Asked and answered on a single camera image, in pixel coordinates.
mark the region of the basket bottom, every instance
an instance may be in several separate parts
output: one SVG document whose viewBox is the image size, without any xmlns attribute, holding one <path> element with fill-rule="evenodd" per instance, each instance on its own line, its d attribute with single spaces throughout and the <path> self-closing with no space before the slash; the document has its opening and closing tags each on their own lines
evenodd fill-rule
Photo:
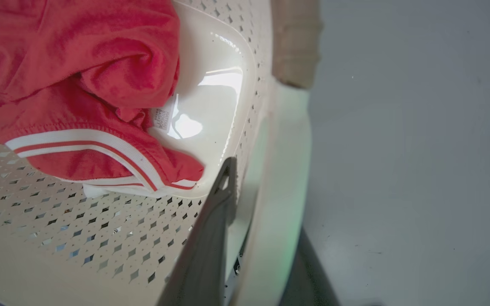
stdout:
<svg viewBox="0 0 490 306">
<path fill-rule="evenodd" d="M 179 83 L 162 112 L 152 110 L 149 132 L 205 166 L 193 190 L 175 194 L 198 198 L 209 193 L 224 159 L 235 155 L 256 75 L 251 49 L 235 29 L 181 3 L 175 9 L 181 19 Z"/>
</svg>

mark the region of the red garment with white stripes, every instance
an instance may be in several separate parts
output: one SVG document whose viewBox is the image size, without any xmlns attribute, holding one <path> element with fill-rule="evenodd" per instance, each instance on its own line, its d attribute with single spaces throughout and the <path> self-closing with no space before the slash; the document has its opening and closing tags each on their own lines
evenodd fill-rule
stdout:
<svg viewBox="0 0 490 306">
<path fill-rule="evenodd" d="M 203 166 L 146 132 L 178 50 L 171 0 L 0 0 L 0 143 L 63 180 L 192 188 Z"/>
</svg>

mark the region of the clothing tag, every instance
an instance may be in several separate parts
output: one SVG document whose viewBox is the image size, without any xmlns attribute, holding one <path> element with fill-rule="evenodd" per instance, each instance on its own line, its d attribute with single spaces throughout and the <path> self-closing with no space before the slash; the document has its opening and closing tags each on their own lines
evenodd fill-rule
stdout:
<svg viewBox="0 0 490 306">
<path fill-rule="evenodd" d="M 159 128 L 160 130 L 165 130 L 169 132 L 169 127 L 171 126 L 171 119 L 173 118 L 173 109 L 175 108 L 175 101 L 177 100 L 177 94 L 173 93 L 171 97 L 169 97 L 168 101 L 164 104 L 164 106 L 160 108 L 153 109 L 153 117 L 154 117 L 154 127 Z"/>
</svg>

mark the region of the gray surface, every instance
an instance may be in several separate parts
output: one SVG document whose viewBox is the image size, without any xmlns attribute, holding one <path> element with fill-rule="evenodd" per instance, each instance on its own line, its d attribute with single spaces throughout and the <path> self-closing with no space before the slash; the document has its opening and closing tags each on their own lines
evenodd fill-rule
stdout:
<svg viewBox="0 0 490 306">
<path fill-rule="evenodd" d="M 490 305 L 490 1 L 322 15 L 305 228 L 340 300 Z"/>
</svg>

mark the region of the basket handle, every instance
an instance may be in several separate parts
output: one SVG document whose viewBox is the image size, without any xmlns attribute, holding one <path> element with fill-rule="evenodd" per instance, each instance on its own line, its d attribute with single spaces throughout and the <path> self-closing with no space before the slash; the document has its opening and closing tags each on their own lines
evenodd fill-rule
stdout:
<svg viewBox="0 0 490 306">
<path fill-rule="evenodd" d="M 272 0 L 272 74 L 281 83 L 309 89 L 320 60 L 319 0 Z"/>
</svg>

